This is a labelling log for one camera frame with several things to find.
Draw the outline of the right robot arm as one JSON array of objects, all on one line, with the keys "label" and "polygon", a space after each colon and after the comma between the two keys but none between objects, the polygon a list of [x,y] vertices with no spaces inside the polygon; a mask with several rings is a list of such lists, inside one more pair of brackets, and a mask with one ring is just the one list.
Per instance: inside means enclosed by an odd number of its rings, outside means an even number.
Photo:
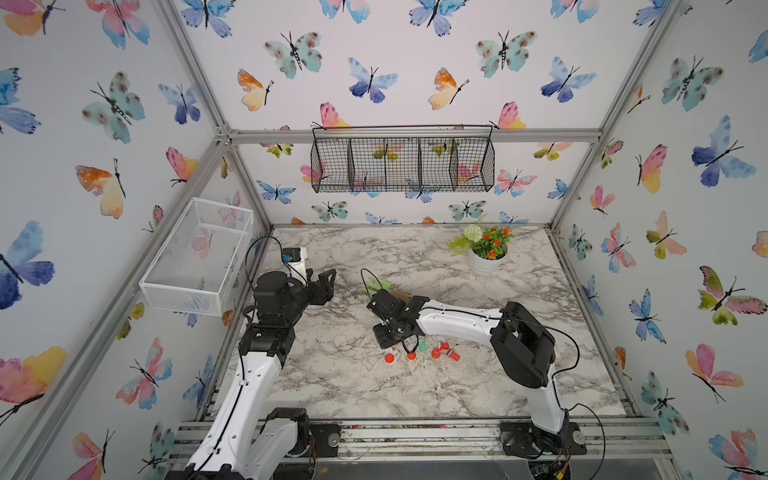
[{"label": "right robot arm", "polygon": [[493,350],[504,373],[521,386],[530,418],[500,424],[506,456],[537,460],[545,454],[560,458],[584,455],[580,427],[559,402],[555,376],[555,338],[522,304],[498,309],[471,309],[424,296],[408,302],[386,290],[377,291],[367,309],[380,323],[373,327],[383,349],[404,346],[412,337],[448,336]]}]

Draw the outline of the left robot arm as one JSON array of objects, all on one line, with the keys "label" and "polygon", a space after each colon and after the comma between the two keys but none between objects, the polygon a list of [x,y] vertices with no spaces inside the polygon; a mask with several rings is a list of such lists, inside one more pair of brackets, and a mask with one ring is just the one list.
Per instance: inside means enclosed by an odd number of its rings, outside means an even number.
[{"label": "left robot arm", "polygon": [[334,269],[306,281],[283,271],[259,276],[256,320],[239,342],[239,370],[205,439],[168,479],[271,479],[286,457],[308,454],[313,441],[304,408],[275,408],[257,424],[296,338],[295,325],[307,307],[332,300],[335,278]]}]

